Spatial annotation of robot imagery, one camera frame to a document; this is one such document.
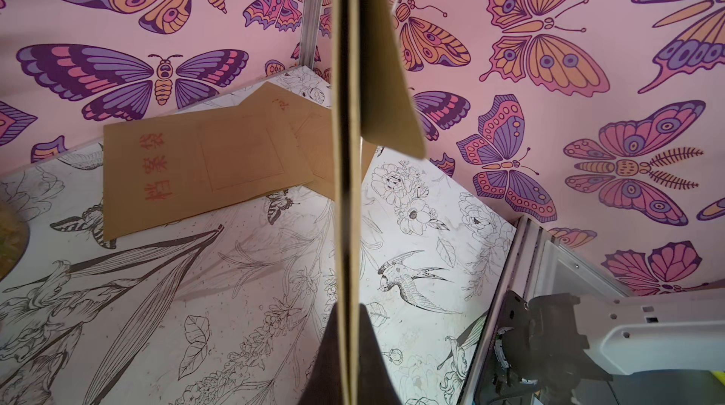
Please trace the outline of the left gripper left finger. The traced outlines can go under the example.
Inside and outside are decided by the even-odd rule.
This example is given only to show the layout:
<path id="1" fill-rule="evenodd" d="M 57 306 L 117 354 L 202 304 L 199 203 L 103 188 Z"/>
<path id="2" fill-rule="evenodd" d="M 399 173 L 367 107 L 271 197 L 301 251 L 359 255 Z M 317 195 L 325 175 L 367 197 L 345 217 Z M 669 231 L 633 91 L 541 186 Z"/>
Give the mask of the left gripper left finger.
<path id="1" fill-rule="evenodd" d="M 340 404 L 340 355 L 338 342 L 338 306 L 330 311 L 313 371 L 298 405 Z"/>

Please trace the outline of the glass vase with plants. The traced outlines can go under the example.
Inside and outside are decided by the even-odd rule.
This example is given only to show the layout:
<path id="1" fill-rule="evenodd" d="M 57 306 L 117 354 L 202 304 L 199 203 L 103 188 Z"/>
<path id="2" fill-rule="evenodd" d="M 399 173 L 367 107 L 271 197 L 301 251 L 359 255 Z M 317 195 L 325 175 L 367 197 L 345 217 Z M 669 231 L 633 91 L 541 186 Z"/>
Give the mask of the glass vase with plants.
<path id="1" fill-rule="evenodd" d="M 28 224 L 5 202 L 1 203 L 0 231 L 0 279 L 3 280 L 20 262 L 29 242 Z"/>

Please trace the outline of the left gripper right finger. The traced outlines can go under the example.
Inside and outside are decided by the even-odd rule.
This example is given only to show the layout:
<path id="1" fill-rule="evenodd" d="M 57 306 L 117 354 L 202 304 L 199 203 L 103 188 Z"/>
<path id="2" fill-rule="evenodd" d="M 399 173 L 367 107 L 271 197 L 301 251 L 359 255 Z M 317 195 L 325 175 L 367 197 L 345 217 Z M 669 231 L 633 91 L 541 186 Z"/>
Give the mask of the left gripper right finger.
<path id="1" fill-rule="evenodd" d="M 401 405 L 364 304 L 360 304 L 358 403 Z"/>

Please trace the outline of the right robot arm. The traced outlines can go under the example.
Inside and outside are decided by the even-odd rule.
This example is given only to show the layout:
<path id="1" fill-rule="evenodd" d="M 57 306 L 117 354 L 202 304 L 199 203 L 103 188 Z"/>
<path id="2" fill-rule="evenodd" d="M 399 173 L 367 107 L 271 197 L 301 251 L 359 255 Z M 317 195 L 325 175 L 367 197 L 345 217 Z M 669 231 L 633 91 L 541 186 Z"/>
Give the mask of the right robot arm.
<path id="1" fill-rule="evenodd" d="M 582 380 L 724 368 L 724 291 L 647 297 L 506 295 L 479 404 L 571 404 Z"/>

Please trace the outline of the kraft file bag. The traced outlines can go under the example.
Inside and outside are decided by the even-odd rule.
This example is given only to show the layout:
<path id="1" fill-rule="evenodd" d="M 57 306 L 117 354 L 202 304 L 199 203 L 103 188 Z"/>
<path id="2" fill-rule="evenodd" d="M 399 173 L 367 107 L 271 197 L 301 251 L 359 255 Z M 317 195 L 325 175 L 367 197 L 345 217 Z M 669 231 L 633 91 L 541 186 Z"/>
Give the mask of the kraft file bag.
<path id="1" fill-rule="evenodd" d="M 240 105 L 247 103 L 275 104 L 281 108 L 281 114 L 291 127 L 313 173 L 313 180 L 305 186 L 321 196 L 334 199 L 335 166 L 330 109 L 270 82 L 264 83 Z"/>
<path id="2" fill-rule="evenodd" d="M 107 239 L 306 184 L 313 172 L 270 102 L 107 125 Z"/>
<path id="3" fill-rule="evenodd" d="M 362 143 L 422 159 L 426 141 L 409 95 L 388 0 L 333 0 L 332 139 L 341 394 L 359 393 Z"/>

